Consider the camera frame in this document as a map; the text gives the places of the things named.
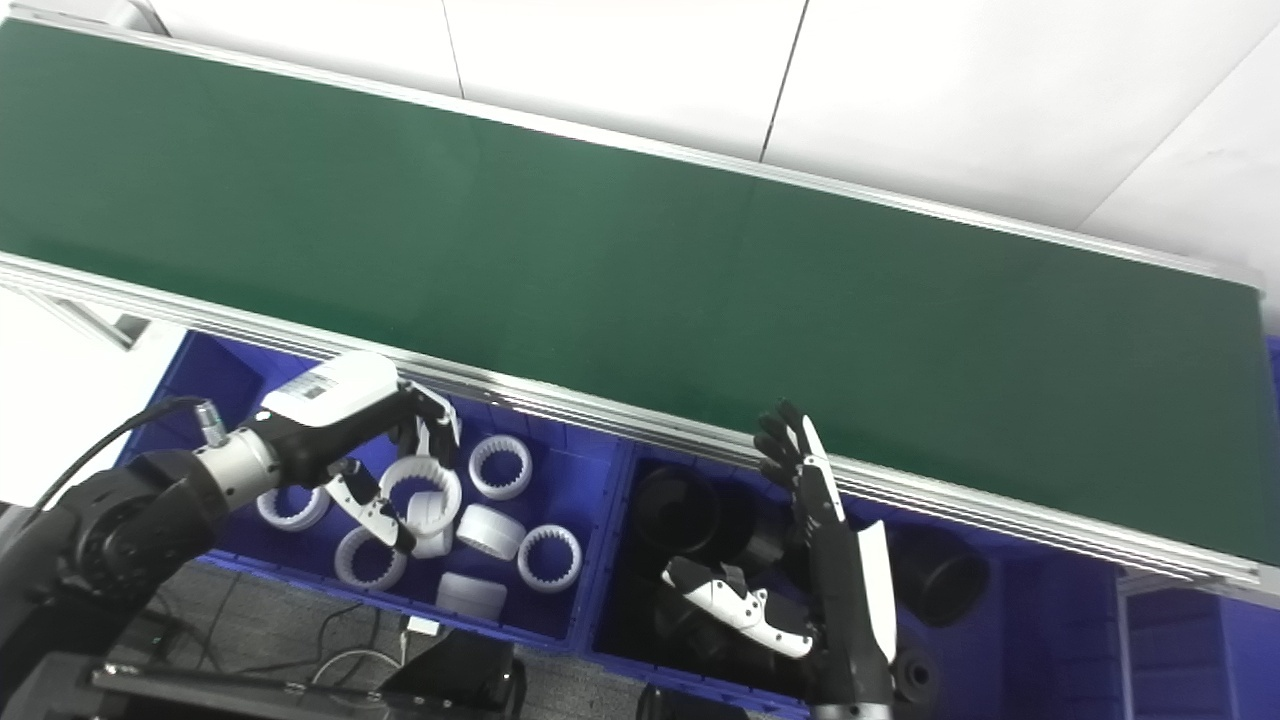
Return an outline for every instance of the silver joint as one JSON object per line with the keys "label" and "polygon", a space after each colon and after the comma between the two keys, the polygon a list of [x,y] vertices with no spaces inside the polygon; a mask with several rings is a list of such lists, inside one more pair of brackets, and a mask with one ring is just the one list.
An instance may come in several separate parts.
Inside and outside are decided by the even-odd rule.
{"label": "silver joint", "polygon": [[196,406],[196,420],[200,423],[200,432],[205,436],[205,445],[209,447],[221,447],[227,445],[227,425],[223,416],[218,414],[218,406],[212,401],[204,401]]}

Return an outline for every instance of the cable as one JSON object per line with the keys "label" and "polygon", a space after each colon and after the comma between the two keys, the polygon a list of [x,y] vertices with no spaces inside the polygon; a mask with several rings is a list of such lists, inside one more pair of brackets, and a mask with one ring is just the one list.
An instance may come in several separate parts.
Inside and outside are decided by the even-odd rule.
{"label": "cable", "polygon": [[[174,612],[173,610],[173,603],[169,602],[169,600],[164,596],[163,591],[156,589],[156,593],[155,596],[152,596],[152,598],[160,603],[160,610],[157,612],[164,616],[165,621],[169,625],[177,628],[179,634],[187,635],[188,638],[195,641],[197,646],[200,646],[201,651],[200,662],[204,662],[205,659],[207,657],[209,664],[214,667],[214,670],[221,673],[223,671],[221,662],[218,661],[218,656],[214,653],[214,648],[210,644],[209,637],[197,630],[196,626],[188,623],[187,620],[178,618],[177,612]],[[160,665],[172,665],[172,661],[169,660],[169,655],[172,653],[173,653],[173,646],[169,642],[165,642],[164,644],[160,646],[155,661]]]}
{"label": "cable", "polygon": [[329,629],[329,624],[333,623],[334,620],[337,620],[338,618],[342,618],[343,615],[346,615],[348,612],[352,612],[355,610],[358,610],[361,607],[365,607],[365,605],[362,602],[356,602],[353,605],[348,605],[347,607],[343,607],[342,610],[335,610],[335,611],[333,611],[333,612],[330,612],[329,615],[325,616],[325,619],[320,623],[320,629],[316,632],[316,653],[315,653],[315,657],[310,657],[307,660],[292,660],[292,661],[288,661],[288,662],[275,662],[275,664],[271,664],[271,665],[257,665],[257,666],[252,666],[252,667],[243,667],[241,670],[232,670],[230,674],[232,675],[244,675],[244,674],[250,674],[250,673],[273,673],[275,670],[287,670],[289,667],[300,667],[302,665],[319,665],[320,662],[324,661],[324,634],[325,634],[325,630]]}
{"label": "cable", "polygon": [[[374,632],[369,633],[369,643],[366,643],[369,646],[369,650],[374,650],[374,643],[378,642],[378,630],[380,630],[381,626],[383,626],[383,611],[375,607],[374,609]],[[360,670],[360,666],[364,665],[364,664],[365,664],[365,659],[364,657],[357,657],[356,661],[351,664],[351,669],[347,670],[347,674],[343,675],[342,678],[338,678],[338,682],[334,683],[334,685],[337,685],[339,688],[343,687],[343,685],[346,685],[347,680],[349,680],[351,676],[355,675]]]}
{"label": "cable", "polygon": [[223,610],[227,610],[227,603],[230,601],[232,594],[236,593],[236,585],[239,584],[241,575],[232,577],[232,587],[227,588],[227,594],[223,596],[223,601],[218,603],[218,611],[214,612],[214,621],[209,625],[209,635],[201,637],[195,628],[191,626],[186,620],[180,620],[182,625],[186,625],[188,634],[200,644],[200,660],[196,662],[196,670],[205,664],[205,657],[209,657],[209,664],[214,666],[214,670],[219,673],[223,671],[223,666],[218,662],[218,657],[214,655],[214,629],[218,626],[218,620],[223,616]]}
{"label": "cable", "polygon": [[383,662],[390,665],[392,667],[394,667],[397,670],[401,669],[401,664],[397,662],[394,657],[387,655],[385,652],[379,652],[376,650],[367,650],[367,648],[362,648],[361,647],[361,648],[356,648],[356,650],[347,650],[347,651],[339,652],[338,655],[334,655],[333,657],[330,657],[328,661],[325,661],[324,665],[320,666],[319,670],[316,670],[316,674],[311,676],[311,684],[314,685],[314,684],[319,683],[320,682],[320,676],[324,675],[328,669],[333,667],[333,665],[335,662],[338,662],[339,660],[343,660],[346,657],[355,657],[357,655],[358,656],[364,656],[364,657],[374,657],[374,659],[381,660]]}
{"label": "cable", "polygon": [[49,501],[56,497],[58,493],[61,492],[63,487],[65,487],[67,483],[69,483],[70,479],[76,477],[76,473],[79,473],[81,469],[84,468],[84,464],[92,460],[93,456],[96,456],[99,452],[102,452],[102,450],[106,446],[115,442],[116,438],[140,425],[145,425],[157,418],[168,415],[169,413],[173,413],[179,407],[196,406],[200,405],[201,402],[207,402],[207,400],[205,400],[204,397],[195,397],[189,395],[179,397],[166,397],[160,402],[156,402],[155,405],[147,407],[146,410],[138,413],[137,415],[133,415],[128,420],[116,425],[114,430],[102,436],[102,439],[95,442],[92,447],[90,447],[88,450],[84,451],[83,455],[77,457],[76,461],[72,462],[70,466],[67,468],[67,470],[64,470],[63,474],[59,475],[56,480],[54,480],[54,484],[49,486],[49,489],[46,489],[45,493],[40,496],[40,500],[37,500],[36,503],[32,506],[35,509],[35,512],[27,516],[22,527],[26,528],[27,525],[32,524],[36,520],[36,518],[40,516],[41,511],[45,510],[45,506],[49,505]]}

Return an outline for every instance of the black plastic part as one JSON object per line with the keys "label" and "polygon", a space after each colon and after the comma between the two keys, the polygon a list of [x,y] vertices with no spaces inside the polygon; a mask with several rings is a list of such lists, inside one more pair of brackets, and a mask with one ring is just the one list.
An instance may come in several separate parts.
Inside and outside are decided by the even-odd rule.
{"label": "black plastic part", "polygon": [[[404,392],[408,392],[412,398],[413,414],[421,418],[422,423],[426,424],[430,430],[430,439],[428,441],[426,451],[431,455],[431,457],[435,457],[444,469],[456,469],[460,448],[457,441],[453,439],[453,427],[447,421],[448,415],[444,411],[444,406],[412,387],[406,387]],[[415,438],[417,436],[416,427],[413,428],[413,436]]]}
{"label": "black plastic part", "polygon": [[667,577],[671,578],[671,584],[676,588],[676,592],[682,596],[716,579],[710,569],[687,557],[672,557],[671,562],[667,564]]}
{"label": "black plastic part", "polygon": [[746,720],[746,711],[722,702],[645,685],[636,701],[636,720]]}
{"label": "black plastic part", "polygon": [[512,643],[454,629],[381,684],[383,692],[430,696],[451,702],[518,717],[520,683]]}
{"label": "black plastic part", "polygon": [[721,482],[712,487],[719,498],[721,523],[699,559],[741,568],[748,578],[776,565],[791,525],[790,509],[742,483]]}
{"label": "black plastic part", "polygon": [[[91,480],[67,491],[63,501]],[[0,708],[50,653],[105,653],[145,603],[95,597],[63,582],[77,532],[63,501],[0,556]]]}
{"label": "black plastic part", "polygon": [[398,523],[396,525],[396,550],[408,555],[413,552],[417,547],[417,537],[404,527],[404,523]]}
{"label": "black plastic part", "polygon": [[631,527],[645,544],[667,557],[696,553],[719,523],[719,497],[707,479],[687,468],[659,468],[636,483]]}
{"label": "black plastic part", "polygon": [[937,714],[938,665],[919,637],[901,632],[893,660],[893,720],[929,720]]}
{"label": "black plastic part", "polygon": [[964,618],[991,577],[987,560],[956,533],[934,525],[901,525],[888,538],[897,601],[932,628]]}
{"label": "black plastic part", "polygon": [[782,542],[782,557],[777,568],[787,580],[805,594],[813,593],[813,579],[809,573],[809,546],[804,541],[804,534],[799,525],[787,529],[786,539]]}
{"label": "black plastic part", "polygon": [[728,628],[666,585],[653,589],[653,632],[668,653],[691,653],[699,667],[717,667],[733,648]]}

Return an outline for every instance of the white cable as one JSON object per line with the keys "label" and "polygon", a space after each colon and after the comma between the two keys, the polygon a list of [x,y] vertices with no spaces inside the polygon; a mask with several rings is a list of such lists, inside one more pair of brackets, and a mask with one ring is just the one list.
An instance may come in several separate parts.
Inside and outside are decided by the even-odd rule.
{"label": "white cable", "polygon": [[[550,580],[544,580],[534,575],[532,570],[529,569],[529,552],[535,544],[547,539],[558,539],[568,546],[570,553],[573,559],[570,561],[568,570],[558,578]],[[525,584],[534,588],[538,592],[553,593],[561,592],[562,589],[573,584],[577,579],[577,574],[582,571],[582,547],[577,544],[577,538],[573,533],[566,530],[559,525],[540,525],[534,528],[525,536],[524,542],[520,543],[520,553],[516,556],[516,568],[520,570],[520,578],[525,580]]]}
{"label": "white cable", "polygon": [[426,455],[401,457],[392,462],[378,483],[383,497],[390,498],[392,488],[408,478],[421,478],[444,493],[444,512],[430,518],[428,523],[417,528],[415,534],[430,537],[453,523],[462,507],[462,480],[458,479],[458,474],[445,469],[434,457]]}
{"label": "white cable", "polygon": [[443,492],[420,492],[408,498],[408,510],[404,512],[404,527],[417,539],[417,544],[413,546],[415,559],[440,557],[453,550],[452,523],[444,525],[443,530],[431,536],[425,536],[421,532],[421,528],[430,527],[433,520],[443,514]]}
{"label": "white cable", "polygon": [[333,570],[338,574],[339,580],[352,587],[365,588],[366,591],[384,591],[399,582],[404,575],[404,566],[408,564],[408,560],[403,552],[390,547],[387,550],[392,553],[392,559],[387,565],[387,571],[381,577],[372,580],[361,580],[356,577],[356,551],[360,550],[360,546],[375,539],[374,533],[370,533],[364,525],[351,530],[347,533],[347,537],[342,538],[342,542],[338,543],[338,551],[333,555]]}
{"label": "white cable", "polygon": [[[520,459],[520,471],[516,479],[504,486],[493,486],[484,480],[481,468],[484,461],[498,452],[511,452]],[[467,461],[467,470],[471,473],[471,482],[476,484],[480,495],[489,500],[511,500],[525,492],[529,479],[534,477],[534,461],[529,455],[529,447],[511,436],[493,436],[485,438],[471,451],[471,460]]]}
{"label": "white cable", "polygon": [[435,606],[460,615],[497,621],[507,602],[507,585],[490,583],[457,573],[440,577]]}
{"label": "white cable", "polygon": [[269,489],[257,496],[257,514],[262,516],[273,528],[287,533],[301,533],[320,521],[329,510],[329,493],[324,488],[312,488],[311,498],[306,507],[293,515],[280,515],[275,501],[279,498],[279,489]]}
{"label": "white cable", "polygon": [[511,560],[525,539],[520,521],[484,505],[468,505],[456,533],[460,542],[498,560]]}
{"label": "white cable", "polygon": [[364,647],[357,647],[355,650],[347,650],[347,651],[339,652],[338,655],[334,655],[328,661],[325,661],[325,664],[321,665],[319,670],[316,670],[316,674],[311,675],[311,684],[314,685],[314,684],[319,683],[320,678],[325,674],[325,671],[328,671],[330,667],[333,667],[333,665],[335,662],[338,662],[339,660],[343,660],[343,659],[347,659],[347,657],[355,657],[357,655],[361,656],[361,657],[374,657],[374,659],[381,660],[383,662],[390,665],[392,667],[394,667],[397,670],[399,670],[401,667],[404,666],[403,662],[396,662],[396,659],[392,657],[392,656],[389,656],[389,655],[387,655],[385,652],[379,652],[376,650],[369,650],[369,648],[364,648]]}

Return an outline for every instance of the black cable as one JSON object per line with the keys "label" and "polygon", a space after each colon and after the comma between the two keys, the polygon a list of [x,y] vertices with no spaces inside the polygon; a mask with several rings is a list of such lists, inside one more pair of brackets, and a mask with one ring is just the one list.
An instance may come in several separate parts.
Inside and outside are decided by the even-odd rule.
{"label": "black cable", "polygon": [[65,487],[67,483],[69,483],[70,479],[76,477],[76,473],[79,473],[81,469],[84,468],[84,464],[92,460],[93,456],[97,455],[99,452],[102,452],[102,448],[115,442],[120,436],[140,425],[145,425],[157,418],[168,415],[169,413],[173,413],[179,407],[196,406],[200,405],[201,402],[205,402],[204,397],[195,397],[189,395],[178,397],[166,397],[160,402],[156,402],[155,405],[147,407],[146,410],[138,413],[137,415],[133,415],[128,420],[116,425],[114,430],[102,436],[102,439],[95,442],[93,447],[86,450],[84,455],[77,457],[76,461],[72,462],[70,466],[67,468],[67,470],[64,470],[63,474],[59,475],[56,480],[54,480],[54,484],[49,486],[49,489],[45,491],[45,495],[40,496],[40,500],[37,500],[36,503],[32,506],[35,512],[27,516],[27,520],[23,521],[22,527],[26,528],[27,525],[33,523],[36,518],[40,516],[41,511],[45,510],[45,506],[49,505],[49,501],[51,501],[55,496],[58,496],[58,493],[63,489],[63,487]]}
{"label": "black cable", "polygon": [[218,662],[218,657],[214,655],[214,629],[218,628],[218,620],[223,616],[223,610],[227,610],[227,603],[230,602],[232,596],[236,594],[236,585],[239,584],[241,575],[236,574],[232,577],[232,587],[227,588],[227,594],[223,596],[223,601],[218,603],[218,610],[214,612],[214,621],[209,625],[209,637],[201,637],[200,633],[191,626],[186,620],[179,620],[179,626],[186,625],[187,634],[192,637],[200,644],[200,660],[196,661],[196,670],[205,664],[205,659],[209,659],[209,664],[214,666],[214,670],[223,673],[223,666]]}
{"label": "black cable", "polygon": [[[370,650],[374,650],[374,646],[378,644],[378,630],[381,629],[381,625],[383,625],[383,611],[379,610],[378,607],[375,607],[374,609],[374,632],[369,634],[369,648]],[[347,670],[347,674],[343,675],[342,678],[338,678],[338,682],[334,683],[333,685],[335,688],[340,688],[342,685],[347,684],[347,680],[349,680],[351,676],[355,675],[357,670],[360,670],[360,667],[365,664],[365,660],[366,659],[364,656],[357,657],[356,661],[351,664],[351,669]]]}
{"label": "black cable", "polygon": [[289,662],[275,662],[273,665],[257,665],[257,666],[253,666],[253,667],[243,667],[243,669],[239,669],[239,670],[232,670],[230,674],[232,675],[244,675],[244,674],[248,674],[248,673],[273,673],[275,670],[287,670],[289,667],[301,667],[303,665],[312,665],[312,666],[320,665],[321,662],[324,662],[324,659],[325,659],[325,656],[324,656],[324,634],[325,634],[325,630],[329,629],[329,624],[333,623],[334,620],[337,620],[338,618],[340,618],[340,616],[343,616],[343,615],[346,615],[348,612],[352,612],[355,610],[358,610],[358,609],[361,609],[364,606],[365,606],[364,603],[357,602],[355,605],[349,605],[347,607],[343,607],[342,610],[335,610],[335,611],[330,612],[324,619],[324,621],[320,623],[320,630],[316,633],[316,655],[315,655],[315,657],[311,657],[311,659],[307,659],[307,660],[293,660],[293,661],[289,661]]}

